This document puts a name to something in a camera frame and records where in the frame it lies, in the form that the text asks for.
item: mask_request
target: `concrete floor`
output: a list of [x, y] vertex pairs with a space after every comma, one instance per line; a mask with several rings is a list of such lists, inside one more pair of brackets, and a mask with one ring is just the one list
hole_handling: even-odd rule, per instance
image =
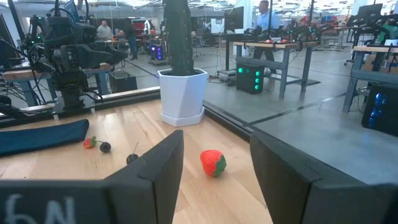
[[[205, 101], [248, 128], [269, 133], [363, 182], [398, 183], [398, 138], [361, 126], [358, 107], [362, 107], [362, 99], [358, 104], [358, 99], [354, 100], [351, 112], [341, 112], [352, 66], [350, 63], [344, 66], [344, 62], [350, 58], [350, 52], [350, 47], [314, 51], [309, 79], [320, 83], [308, 86], [305, 93], [300, 92], [300, 85], [289, 85], [285, 98], [280, 100], [279, 81], [268, 79], [264, 80], [264, 91], [258, 95], [237, 91], [224, 83], [209, 83]], [[195, 67], [210, 75], [224, 69], [225, 49], [202, 48], [198, 49], [200, 53], [204, 55], [196, 57], [194, 50]], [[281, 58], [282, 52], [276, 52], [275, 59]], [[289, 75], [301, 77], [304, 58], [304, 50], [290, 54]], [[234, 57], [229, 62], [230, 68], [234, 68]], [[139, 88], [159, 85], [157, 71], [170, 67], [150, 64], [146, 55], [139, 55], [132, 63], [126, 63], [122, 69], [137, 77]], [[95, 85], [93, 77], [89, 83]], [[365, 85], [359, 82], [358, 87]], [[47, 91], [43, 94], [49, 99]], [[21, 100], [14, 101], [17, 107], [26, 106]]]

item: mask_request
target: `person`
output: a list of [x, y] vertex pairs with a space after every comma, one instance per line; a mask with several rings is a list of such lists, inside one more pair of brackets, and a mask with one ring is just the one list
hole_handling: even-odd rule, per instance
[[[261, 15], [258, 17], [256, 26], [260, 26], [262, 30], [267, 30], [268, 29], [268, 24], [269, 24], [269, 9], [268, 9], [268, 1], [263, 0], [260, 2], [259, 5], [259, 11]], [[278, 29], [279, 28], [279, 20], [278, 18], [272, 13], [271, 15], [271, 29]], [[266, 48], [266, 47], [256, 47], [254, 49], [254, 58], [261, 58], [262, 53], [266, 53], [267, 60], [274, 61], [274, 53], [272, 52], [271, 48]], [[275, 74], [276, 70], [271, 69], [271, 73]]]
[[127, 23], [127, 29], [125, 31], [126, 39], [129, 42], [130, 51], [132, 54], [131, 60], [138, 59], [137, 50], [136, 50], [136, 29], [134, 28], [133, 23]]
[[97, 29], [97, 36], [98, 40], [106, 41], [106, 40], [112, 40], [112, 30], [108, 25], [106, 24], [106, 21], [102, 21], [101, 25]]

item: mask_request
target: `green cactus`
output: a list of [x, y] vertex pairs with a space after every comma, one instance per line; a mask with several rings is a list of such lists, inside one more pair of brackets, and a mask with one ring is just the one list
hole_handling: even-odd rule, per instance
[[172, 75], [194, 75], [191, 12], [187, 0], [163, 0]]

